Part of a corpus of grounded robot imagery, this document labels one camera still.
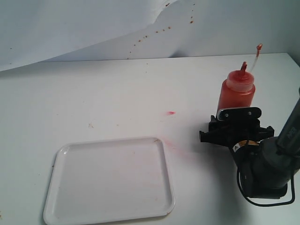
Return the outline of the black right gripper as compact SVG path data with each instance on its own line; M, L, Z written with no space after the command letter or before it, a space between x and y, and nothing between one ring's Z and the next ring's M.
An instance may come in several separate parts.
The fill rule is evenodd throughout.
M258 107L224 108L217 112L217 118L210 116L208 131L199 131L202 143L212 143L225 147L233 147L241 141L260 142L274 136L271 126L261 127L262 111Z

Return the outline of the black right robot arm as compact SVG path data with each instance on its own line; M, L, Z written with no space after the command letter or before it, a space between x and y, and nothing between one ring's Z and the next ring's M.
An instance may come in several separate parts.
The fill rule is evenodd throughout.
M258 107L225 108L210 117L200 141L227 147L237 166L237 185L249 203L253 198L280 199L291 189L300 169L300 104L296 103L279 136L271 126L260 126Z

